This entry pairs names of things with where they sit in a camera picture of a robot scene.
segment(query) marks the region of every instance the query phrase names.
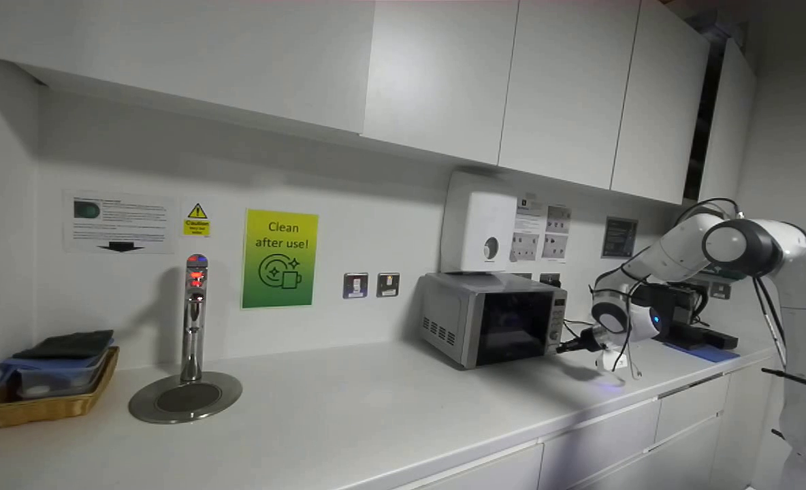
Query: faucet base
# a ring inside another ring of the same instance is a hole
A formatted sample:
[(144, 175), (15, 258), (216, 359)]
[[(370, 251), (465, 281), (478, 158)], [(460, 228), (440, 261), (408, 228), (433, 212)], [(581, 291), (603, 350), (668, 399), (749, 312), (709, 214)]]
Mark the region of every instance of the faucet base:
[(158, 378), (139, 389), (128, 412), (150, 425), (181, 425), (207, 420), (243, 395), (243, 383), (226, 372), (203, 372), (203, 382), (184, 383), (181, 375)]

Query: tray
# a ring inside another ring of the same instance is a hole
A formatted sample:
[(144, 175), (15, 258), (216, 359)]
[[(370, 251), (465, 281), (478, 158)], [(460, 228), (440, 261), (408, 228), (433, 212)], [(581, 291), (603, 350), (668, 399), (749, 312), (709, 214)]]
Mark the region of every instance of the tray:
[(118, 359), (121, 359), (121, 348), (113, 346), (103, 359), (103, 369), (102, 369), (99, 383), (83, 395), (15, 399), (12, 389), (5, 383), (0, 383), (0, 427), (16, 427), (16, 425), (30, 425), (30, 423), (43, 423), (43, 420), (84, 416), (102, 399), (102, 395), (115, 372)]

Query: backsplash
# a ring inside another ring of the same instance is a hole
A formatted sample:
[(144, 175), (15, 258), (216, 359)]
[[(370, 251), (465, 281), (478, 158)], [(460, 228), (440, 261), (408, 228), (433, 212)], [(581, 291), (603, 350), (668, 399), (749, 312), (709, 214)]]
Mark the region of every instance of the backsplash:
[[(440, 265), (450, 167), (60, 92), (43, 96), (42, 120), (39, 338), (118, 329), (122, 367), (175, 365), (189, 254), (209, 258), (207, 359), (407, 335), (416, 278)], [(572, 318), (589, 315), (589, 284), (619, 265), (599, 258), (606, 217), (637, 217), (641, 248), (670, 214), (666, 205), (574, 184), (499, 179), (540, 205), (569, 206), (566, 255), (509, 269), (561, 273)], [(73, 194), (169, 198), (171, 254), (68, 251)], [(207, 239), (181, 228), (197, 202), (212, 224)], [(248, 209), (318, 217), (314, 305), (243, 307)], [(365, 299), (343, 299), (350, 273), (369, 274)], [(380, 273), (400, 273), (400, 296), (377, 296)]]

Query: microwave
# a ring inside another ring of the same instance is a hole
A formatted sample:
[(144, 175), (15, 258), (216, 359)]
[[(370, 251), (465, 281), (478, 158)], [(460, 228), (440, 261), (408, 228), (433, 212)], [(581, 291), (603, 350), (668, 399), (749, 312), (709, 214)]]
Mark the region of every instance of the microwave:
[(460, 367), (544, 356), (561, 344), (566, 291), (506, 273), (423, 274), (423, 340)]

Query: cable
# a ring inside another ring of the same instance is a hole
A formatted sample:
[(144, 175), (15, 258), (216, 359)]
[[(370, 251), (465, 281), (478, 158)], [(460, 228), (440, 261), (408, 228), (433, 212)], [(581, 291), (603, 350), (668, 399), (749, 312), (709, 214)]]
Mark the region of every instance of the cable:
[(761, 286), (761, 291), (764, 291), (764, 296), (765, 296), (768, 312), (772, 312), (773, 320), (776, 320), (776, 329), (779, 329), (779, 335), (781, 335), (781, 344), (787, 344), (784, 323), (781, 323), (781, 318), (779, 318), (779, 310), (776, 310), (773, 293), (768, 293), (768, 288), (765, 288), (765, 284), (764, 284), (761, 274), (754, 274), (754, 284)]
[(616, 361), (612, 361), (612, 372), (619, 369), (619, 361), (622, 361), (622, 356), (623, 356), (627, 348), (630, 348), (630, 338), (633, 338), (630, 303), (633, 303), (633, 293), (636, 293), (641, 286), (644, 286), (644, 284), (636, 284), (636, 286), (630, 288), (630, 293), (623, 293), (623, 305), (627, 305), (623, 327), (627, 327), (627, 335), (623, 335), (622, 350), (619, 350), (619, 356), (616, 356)]
[(727, 217), (725, 209), (715, 209), (715, 206), (710, 206), (710, 205), (717, 205), (717, 202), (727, 202), (727, 205), (732, 205), (732, 212), (740, 214), (740, 206), (739, 206), (736, 198), (717, 197), (717, 198), (706, 198), (706, 202), (698, 202), (698, 205), (686, 206), (686, 209), (675, 217), (674, 227), (679, 227), (680, 221), (686, 221), (686, 217), (695, 214), (698, 209), (701, 209), (701, 212), (715, 212), (715, 214), (720, 214), (720, 217)]
[(773, 367), (761, 367), (764, 372), (772, 372), (772, 375), (779, 375), (779, 378), (791, 378), (791, 382), (799, 382), (799, 383), (806, 383), (806, 378), (802, 375), (792, 375), (787, 369), (773, 369)]
[(565, 320), (565, 329), (577, 340), (577, 331)]
[(754, 286), (754, 296), (761, 303), (765, 329), (773, 338), (773, 346), (776, 346), (776, 353), (779, 353), (781, 365), (787, 367), (784, 340), (776, 338), (776, 327), (768, 320), (765, 299), (764, 299), (761, 284), (754, 278), (753, 278), (753, 286)]

